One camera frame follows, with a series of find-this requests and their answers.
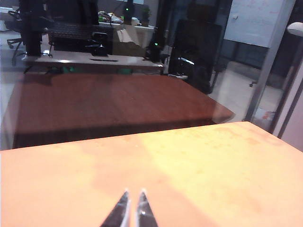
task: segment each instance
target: orange table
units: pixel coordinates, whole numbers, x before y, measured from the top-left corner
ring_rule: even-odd
[[[230,123],[1,152],[1,226],[98,227],[146,188],[159,227],[302,227],[303,153]]]

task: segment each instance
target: floor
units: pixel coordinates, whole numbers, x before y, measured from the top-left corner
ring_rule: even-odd
[[[254,93],[254,87],[249,87],[251,82],[252,79],[230,70],[229,67],[219,74],[214,91],[209,96],[235,113],[235,117],[229,122],[244,119]],[[282,94],[282,90],[266,86],[259,107],[275,112]]]
[[[12,67],[11,58],[14,50],[10,49],[6,43],[7,39],[18,37],[20,37],[19,34],[12,31],[1,32],[0,34],[1,123],[14,85],[18,79],[18,75],[20,75],[25,69],[25,65],[20,60],[21,57],[18,58],[16,67]],[[22,53],[24,51],[25,47],[21,46],[19,52]],[[249,84],[251,83],[250,78],[244,76],[243,73],[234,72],[232,69],[232,66],[227,67],[224,72],[219,74],[218,80],[214,87],[214,91],[209,96],[235,113],[234,118],[229,120],[229,122],[238,122],[242,121],[246,115],[250,99],[254,92],[254,88],[249,87]],[[264,111],[274,112],[281,95],[282,90],[267,86],[263,95],[263,99],[260,103],[260,108],[262,108]],[[264,119],[258,121],[257,119],[255,123],[266,129],[269,121],[264,121]]]

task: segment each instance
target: brown desk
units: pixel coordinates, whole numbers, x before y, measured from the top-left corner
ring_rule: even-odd
[[[159,227],[302,227],[303,153],[247,122],[1,152],[1,226],[98,227],[142,187]]]
[[[5,121],[17,114],[16,130]],[[209,125],[233,113],[182,80],[160,75],[22,76],[4,116],[14,148]]]

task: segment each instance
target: black office chair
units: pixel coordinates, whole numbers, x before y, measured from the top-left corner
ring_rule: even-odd
[[[213,91],[221,67],[217,65],[222,27],[208,22],[210,8],[188,6],[188,20],[180,20],[169,62],[169,74],[186,76],[186,82],[205,94]],[[213,71],[213,83],[210,84]]]
[[[20,18],[20,9],[17,9],[16,11],[9,11],[9,15],[11,15],[14,18],[14,20],[13,21],[5,21],[4,23],[5,23],[6,28],[9,29],[9,30],[13,30],[15,32],[18,32],[21,35],[21,38],[8,39],[7,40],[7,43],[9,45],[10,49],[14,48],[13,44],[18,44],[16,49],[15,49],[14,55],[12,57],[12,65],[15,66],[17,57],[20,56],[20,55],[23,55],[23,53],[17,55],[20,45],[24,42],[24,40],[22,38],[22,24],[21,24],[22,20]]]

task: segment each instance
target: black keyboard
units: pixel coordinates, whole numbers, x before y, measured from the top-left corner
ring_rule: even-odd
[[[106,47],[107,53],[113,52],[114,28],[110,25],[78,25],[56,23],[49,29],[49,43],[58,51],[90,52],[86,46],[96,44],[93,33],[104,34],[101,43]]]

